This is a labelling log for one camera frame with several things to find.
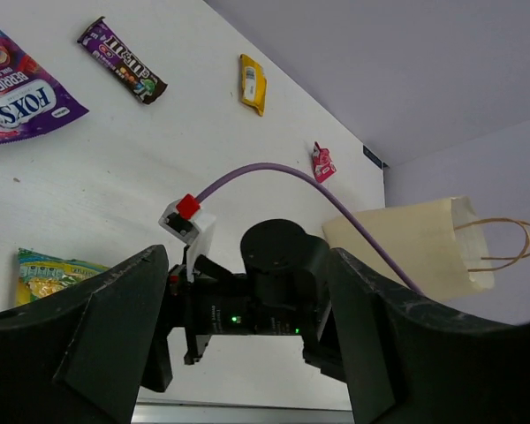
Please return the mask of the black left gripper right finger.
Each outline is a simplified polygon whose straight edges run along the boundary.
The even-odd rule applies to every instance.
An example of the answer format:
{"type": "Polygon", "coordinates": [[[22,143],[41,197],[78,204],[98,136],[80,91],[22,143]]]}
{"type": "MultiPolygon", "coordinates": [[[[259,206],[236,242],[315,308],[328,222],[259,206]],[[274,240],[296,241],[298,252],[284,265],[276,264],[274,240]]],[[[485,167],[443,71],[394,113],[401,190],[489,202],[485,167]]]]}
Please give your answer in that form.
{"type": "Polygon", "coordinates": [[[357,423],[530,423],[530,322],[447,307],[343,249],[328,283],[357,423]]]}

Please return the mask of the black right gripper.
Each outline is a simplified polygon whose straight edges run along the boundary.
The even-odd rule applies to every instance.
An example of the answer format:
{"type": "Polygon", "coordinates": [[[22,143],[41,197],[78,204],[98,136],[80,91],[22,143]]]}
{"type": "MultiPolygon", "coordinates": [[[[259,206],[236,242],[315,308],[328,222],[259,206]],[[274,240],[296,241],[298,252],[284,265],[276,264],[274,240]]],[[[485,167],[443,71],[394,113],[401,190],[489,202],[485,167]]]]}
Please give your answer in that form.
{"type": "Polygon", "coordinates": [[[213,336],[300,337],[306,364],[342,380],[345,371],[328,288],[329,245],[285,219],[263,221],[240,241],[245,270],[203,254],[174,266],[165,292],[165,330],[185,331],[187,365],[213,336]]]}

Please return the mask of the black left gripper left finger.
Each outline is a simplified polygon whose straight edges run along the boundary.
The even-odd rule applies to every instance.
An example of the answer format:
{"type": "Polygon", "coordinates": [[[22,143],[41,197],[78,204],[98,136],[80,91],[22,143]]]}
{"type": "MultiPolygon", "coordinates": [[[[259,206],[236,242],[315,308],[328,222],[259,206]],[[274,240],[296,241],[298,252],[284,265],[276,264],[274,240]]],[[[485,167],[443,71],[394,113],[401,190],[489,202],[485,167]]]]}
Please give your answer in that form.
{"type": "Polygon", "coordinates": [[[0,423],[127,423],[140,388],[172,378],[155,245],[44,299],[0,312],[0,423]]]}

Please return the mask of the purple chocolate bar wrapper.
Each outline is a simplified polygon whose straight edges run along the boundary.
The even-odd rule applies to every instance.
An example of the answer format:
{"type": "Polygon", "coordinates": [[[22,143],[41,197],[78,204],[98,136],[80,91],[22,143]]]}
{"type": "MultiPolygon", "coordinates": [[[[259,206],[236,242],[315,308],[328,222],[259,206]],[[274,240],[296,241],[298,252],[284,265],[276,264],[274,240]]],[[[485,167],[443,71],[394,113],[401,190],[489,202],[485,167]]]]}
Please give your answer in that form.
{"type": "Polygon", "coordinates": [[[142,104],[153,103],[167,89],[167,83],[132,53],[104,17],[90,24],[77,43],[142,104]]]}

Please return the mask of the purple white snack packet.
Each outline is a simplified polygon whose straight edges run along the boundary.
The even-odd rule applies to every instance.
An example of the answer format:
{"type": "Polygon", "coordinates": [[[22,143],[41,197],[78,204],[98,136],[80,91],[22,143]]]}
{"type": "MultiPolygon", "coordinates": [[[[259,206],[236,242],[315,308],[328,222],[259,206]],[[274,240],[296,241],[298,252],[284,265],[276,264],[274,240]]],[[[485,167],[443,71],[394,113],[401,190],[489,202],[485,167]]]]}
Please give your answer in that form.
{"type": "Polygon", "coordinates": [[[0,29],[0,144],[52,133],[87,113],[86,107],[0,29]]]}

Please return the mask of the green yellow chips bag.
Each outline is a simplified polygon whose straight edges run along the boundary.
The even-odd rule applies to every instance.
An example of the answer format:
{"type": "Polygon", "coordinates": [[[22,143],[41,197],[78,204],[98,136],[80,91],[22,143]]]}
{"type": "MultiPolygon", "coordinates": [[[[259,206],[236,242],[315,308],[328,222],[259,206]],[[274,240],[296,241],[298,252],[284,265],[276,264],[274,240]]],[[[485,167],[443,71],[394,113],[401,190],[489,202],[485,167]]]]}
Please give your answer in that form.
{"type": "Polygon", "coordinates": [[[42,299],[109,269],[92,262],[66,260],[24,248],[18,250],[17,258],[16,306],[42,299]]]}

